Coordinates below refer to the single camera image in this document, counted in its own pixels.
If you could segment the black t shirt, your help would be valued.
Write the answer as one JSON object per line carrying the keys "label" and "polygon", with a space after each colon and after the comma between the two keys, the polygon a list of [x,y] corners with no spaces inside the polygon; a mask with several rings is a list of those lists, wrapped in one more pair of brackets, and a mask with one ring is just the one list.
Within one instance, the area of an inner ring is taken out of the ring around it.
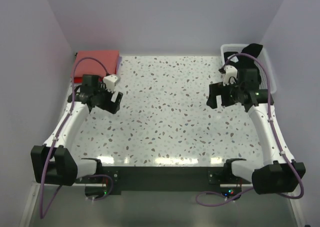
{"label": "black t shirt", "polygon": [[[248,54],[254,58],[257,58],[260,55],[262,49],[263,49],[263,45],[257,44],[257,43],[251,43],[246,47],[244,47],[241,50],[241,53]],[[235,58],[237,58],[237,60],[231,59],[228,62],[228,64],[231,66],[234,66],[238,70],[238,72],[241,72],[241,73],[244,73],[246,69],[254,70],[254,73],[256,74],[256,77],[257,77],[257,81],[259,84],[261,84],[262,79],[260,75],[260,70],[255,64],[255,61],[253,59],[250,59],[249,57],[242,56],[242,55],[235,56],[234,59]]]}

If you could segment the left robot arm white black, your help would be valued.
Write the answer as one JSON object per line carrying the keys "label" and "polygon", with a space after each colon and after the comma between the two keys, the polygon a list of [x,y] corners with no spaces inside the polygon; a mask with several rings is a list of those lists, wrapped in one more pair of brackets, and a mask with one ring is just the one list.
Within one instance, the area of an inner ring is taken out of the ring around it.
{"label": "left robot arm white black", "polygon": [[35,145],[31,150],[37,183],[72,186],[77,179],[98,174],[102,168],[100,160],[94,157],[75,160],[69,149],[93,108],[113,115],[120,110],[123,93],[116,91],[119,82],[116,74],[103,79],[85,74],[81,84],[72,86],[66,109],[53,133],[42,145]]}

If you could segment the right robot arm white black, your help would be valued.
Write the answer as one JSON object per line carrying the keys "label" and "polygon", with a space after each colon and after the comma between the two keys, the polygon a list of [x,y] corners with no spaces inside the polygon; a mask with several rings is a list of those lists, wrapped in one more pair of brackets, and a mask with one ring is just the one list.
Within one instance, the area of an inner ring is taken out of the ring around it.
{"label": "right robot arm white black", "polygon": [[217,97],[221,97],[223,107],[241,104],[255,127],[262,148],[262,165],[243,158],[228,159],[223,173],[252,183],[259,195],[292,193],[301,184],[306,168],[295,160],[286,145],[270,90],[260,88],[258,72],[257,69],[238,71],[227,65],[221,70],[223,81],[209,85],[206,104],[216,109]]}

